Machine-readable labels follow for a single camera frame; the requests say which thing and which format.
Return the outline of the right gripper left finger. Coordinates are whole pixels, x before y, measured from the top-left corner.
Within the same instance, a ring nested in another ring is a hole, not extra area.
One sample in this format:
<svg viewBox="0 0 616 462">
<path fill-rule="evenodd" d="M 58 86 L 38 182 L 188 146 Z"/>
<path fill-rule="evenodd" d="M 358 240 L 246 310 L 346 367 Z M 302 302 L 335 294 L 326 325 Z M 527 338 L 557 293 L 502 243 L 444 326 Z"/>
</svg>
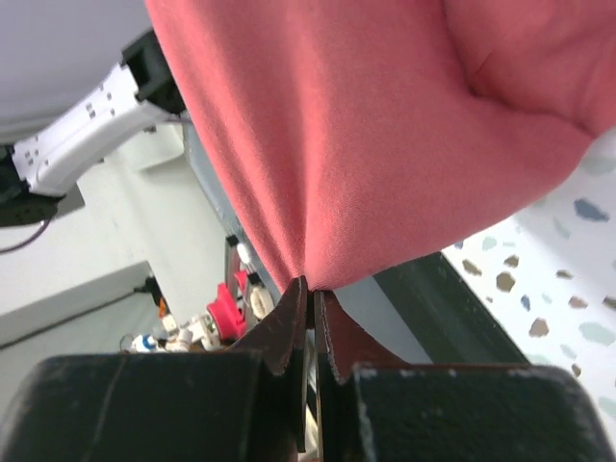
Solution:
<svg viewBox="0 0 616 462">
<path fill-rule="evenodd" d="M 5 461 L 294 461 L 305 449 L 308 288 L 231 347 L 54 356 L 1 424 Z"/>
</svg>

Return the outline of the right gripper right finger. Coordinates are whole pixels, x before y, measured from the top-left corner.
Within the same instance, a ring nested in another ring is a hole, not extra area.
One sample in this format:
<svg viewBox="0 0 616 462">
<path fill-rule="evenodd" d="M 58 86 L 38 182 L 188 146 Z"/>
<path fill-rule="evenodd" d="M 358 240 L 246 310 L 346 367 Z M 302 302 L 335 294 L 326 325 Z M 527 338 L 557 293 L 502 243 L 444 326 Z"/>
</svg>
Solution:
<svg viewBox="0 0 616 462">
<path fill-rule="evenodd" d="M 611 461 L 579 383 L 551 366 L 412 365 L 313 295 L 324 461 Z"/>
</svg>

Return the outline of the red pink t shirt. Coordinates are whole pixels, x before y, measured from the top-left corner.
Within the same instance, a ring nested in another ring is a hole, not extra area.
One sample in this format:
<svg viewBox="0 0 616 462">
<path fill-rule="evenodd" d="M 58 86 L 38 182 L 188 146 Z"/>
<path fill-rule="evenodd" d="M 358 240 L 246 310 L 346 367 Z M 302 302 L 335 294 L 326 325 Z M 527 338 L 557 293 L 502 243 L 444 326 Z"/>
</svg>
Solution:
<svg viewBox="0 0 616 462">
<path fill-rule="evenodd" d="M 242 340 L 398 359 L 346 292 L 427 260 L 527 358 L 615 358 L 611 1 L 150 1 L 235 216 L 281 294 Z"/>
</svg>

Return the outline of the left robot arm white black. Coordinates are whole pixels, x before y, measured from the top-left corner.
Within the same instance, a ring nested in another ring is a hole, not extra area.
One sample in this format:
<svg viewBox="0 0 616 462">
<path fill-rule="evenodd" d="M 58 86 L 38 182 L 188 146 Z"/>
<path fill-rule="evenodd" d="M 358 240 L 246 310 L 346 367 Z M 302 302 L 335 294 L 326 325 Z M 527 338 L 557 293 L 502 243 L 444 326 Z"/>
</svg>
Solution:
<svg viewBox="0 0 616 462">
<path fill-rule="evenodd" d="M 183 114 L 162 47 L 148 30 L 106 78 L 38 133 L 1 146 L 1 225 L 53 218 L 78 179 L 126 141 Z"/>
</svg>

